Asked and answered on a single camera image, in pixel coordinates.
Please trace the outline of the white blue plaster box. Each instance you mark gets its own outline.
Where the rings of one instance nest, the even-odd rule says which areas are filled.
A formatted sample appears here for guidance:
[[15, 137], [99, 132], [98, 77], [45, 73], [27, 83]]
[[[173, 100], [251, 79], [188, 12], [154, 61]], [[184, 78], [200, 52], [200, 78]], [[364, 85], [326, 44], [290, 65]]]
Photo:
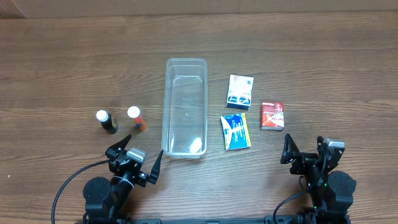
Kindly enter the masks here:
[[226, 106], [248, 110], [251, 106], [253, 83], [253, 77], [230, 75]]

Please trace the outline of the red white medicine box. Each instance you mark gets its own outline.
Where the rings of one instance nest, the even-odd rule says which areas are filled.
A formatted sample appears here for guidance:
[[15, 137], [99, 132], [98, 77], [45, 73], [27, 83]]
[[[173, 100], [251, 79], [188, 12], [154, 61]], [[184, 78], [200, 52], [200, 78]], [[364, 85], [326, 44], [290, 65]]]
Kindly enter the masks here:
[[284, 129], [284, 104], [263, 101], [261, 105], [261, 128], [281, 131]]

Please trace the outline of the blue yellow VapoDrops box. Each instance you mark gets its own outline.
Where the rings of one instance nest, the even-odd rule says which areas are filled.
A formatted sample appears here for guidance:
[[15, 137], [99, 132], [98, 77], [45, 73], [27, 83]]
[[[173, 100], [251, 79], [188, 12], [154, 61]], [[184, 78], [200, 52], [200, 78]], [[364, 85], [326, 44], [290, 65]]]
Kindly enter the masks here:
[[225, 151], [251, 147], [245, 113], [220, 116]]

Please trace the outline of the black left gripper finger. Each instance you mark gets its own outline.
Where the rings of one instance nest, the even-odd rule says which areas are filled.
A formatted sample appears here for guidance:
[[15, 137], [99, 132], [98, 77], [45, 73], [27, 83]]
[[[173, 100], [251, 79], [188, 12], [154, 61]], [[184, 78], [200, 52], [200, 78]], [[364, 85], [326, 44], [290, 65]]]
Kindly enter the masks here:
[[161, 150], [161, 152], [159, 153], [152, 169], [151, 169], [151, 173], [150, 176], [148, 178], [148, 182], [150, 182], [151, 184], [156, 184], [158, 178], [159, 178], [159, 174], [160, 174], [160, 167], [161, 167], [161, 160], [162, 160], [162, 156], [163, 156], [164, 151]]
[[124, 139], [120, 140], [119, 142], [113, 144], [112, 146], [109, 147], [109, 150], [113, 150], [113, 151], [120, 151], [120, 150], [124, 150], [125, 147], [127, 146], [128, 142], [131, 139], [131, 135], [128, 134]]

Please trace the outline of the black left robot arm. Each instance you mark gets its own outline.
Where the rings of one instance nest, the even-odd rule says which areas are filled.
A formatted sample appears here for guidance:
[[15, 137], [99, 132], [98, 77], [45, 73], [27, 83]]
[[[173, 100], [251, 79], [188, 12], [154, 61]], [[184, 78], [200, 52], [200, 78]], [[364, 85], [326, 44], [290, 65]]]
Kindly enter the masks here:
[[146, 174], [141, 171], [146, 152], [136, 147], [127, 151], [130, 139], [129, 134], [105, 152], [109, 159], [109, 171], [113, 173], [112, 178], [95, 177], [84, 186], [83, 223], [133, 223], [129, 215], [122, 213], [129, 194], [136, 185], [145, 187], [147, 183], [156, 184], [164, 152], [160, 151], [150, 174]]

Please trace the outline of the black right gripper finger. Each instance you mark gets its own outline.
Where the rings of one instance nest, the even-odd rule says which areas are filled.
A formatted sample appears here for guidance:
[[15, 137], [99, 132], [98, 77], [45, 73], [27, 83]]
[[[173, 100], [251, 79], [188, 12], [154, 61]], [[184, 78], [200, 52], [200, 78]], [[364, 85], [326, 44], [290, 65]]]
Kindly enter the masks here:
[[324, 138], [322, 136], [317, 137], [317, 152], [319, 156], [323, 156], [325, 154], [325, 146], [324, 146]]
[[284, 148], [280, 159], [281, 164], [288, 164], [293, 162], [300, 154], [300, 151], [292, 139], [291, 135], [285, 135]]

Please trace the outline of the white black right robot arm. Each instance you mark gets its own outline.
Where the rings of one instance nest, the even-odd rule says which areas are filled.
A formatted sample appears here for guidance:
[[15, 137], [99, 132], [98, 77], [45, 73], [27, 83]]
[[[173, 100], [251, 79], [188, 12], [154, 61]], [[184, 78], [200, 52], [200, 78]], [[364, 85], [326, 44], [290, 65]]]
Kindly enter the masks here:
[[312, 206], [300, 209], [291, 223], [351, 222], [348, 209], [353, 204], [356, 181], [335, 170], [344, 151], [344, 141], [318, 136], [316, 153], [301, 152], [291, 135], [285, 135], [280, 163], [292, 165], [290, 173], [299, 176], [302, 190], [278, 204], [272, 214], [274, 223], [278, 222], [277, 211], [282, 205], [304, 194], [309, 194]]

